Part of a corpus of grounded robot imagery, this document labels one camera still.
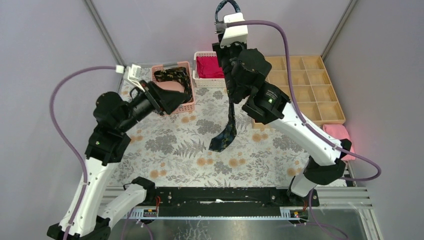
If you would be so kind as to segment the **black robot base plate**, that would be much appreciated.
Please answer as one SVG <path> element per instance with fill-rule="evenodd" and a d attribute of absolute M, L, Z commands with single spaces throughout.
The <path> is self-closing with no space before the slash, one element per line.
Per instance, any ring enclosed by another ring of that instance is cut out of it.
<path fill-rule="evenodd" d="M 315 190 L 309 199 L 285 187 L 156 187 L 153 193 L 136 206 L 144 217 L 281 217 L 283 208 L 320 205 Z"/>

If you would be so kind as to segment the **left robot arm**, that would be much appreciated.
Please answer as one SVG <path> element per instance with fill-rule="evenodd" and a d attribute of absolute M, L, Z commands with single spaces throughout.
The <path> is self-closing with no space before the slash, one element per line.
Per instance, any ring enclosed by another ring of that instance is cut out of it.
<path fill-rule="evenodd" d="M 155 82 L 141 81 L 132 101 L 116 92 L 106 92 L 96 100 L 97 126 L 89 137 L 82 160 L 83 173 L 64 216 L 47 230 L 54 240 L 106 240 L 112 228 L 138 204 L 148 206 L 156 199 L 155 184 L 143 177 L 131 181 L 126 190 L 100 210 L 108 181 L 131 142 L 127 132 L 152 112 L 170 114 L 187 98 L 186 93 L 165 90 Z"/>

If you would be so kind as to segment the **blue floral necktie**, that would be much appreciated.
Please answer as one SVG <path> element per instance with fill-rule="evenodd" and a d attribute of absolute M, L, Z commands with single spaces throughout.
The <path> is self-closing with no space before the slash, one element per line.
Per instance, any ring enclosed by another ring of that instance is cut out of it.
<path fill-rule="evenodd" d="M 233 6 L 235 13 L 241 12 L 240 7 L 235 0 L 222 0 L 215 9 L 215 23 L 219 22 L 218 13 L 227 3 L 230 3 Z M 234 102 L 228 98 L 228 122 L 222 132 L 211 139 L 209 150 L 218 153 L 222 152 L 233 142 L 236 136 L 237 128 L 235 119 L 235 105 Z"/>

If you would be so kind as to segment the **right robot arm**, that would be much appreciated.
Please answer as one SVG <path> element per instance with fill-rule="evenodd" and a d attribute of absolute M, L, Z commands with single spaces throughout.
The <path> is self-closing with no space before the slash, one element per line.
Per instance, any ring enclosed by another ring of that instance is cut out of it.
<path fill-rule="evenodd" d="M 291 205 L 301 205 L 317 185 L 328 185 L 343 176 L 346 165 L 342 158 L 351 149 L 351 141 L 332 137 L 297 113 L 290 97 L 266 82 L 272 66 L 257 49 L 248 49 L 239 41 L 224 47 L 216 42 L 212 49 L 224 73 L 231 104 L 245 100 L 242 110 L 249 117 L 271 124 L 309 153 L 307 165 L 291 180 L 286 193 Z"/>

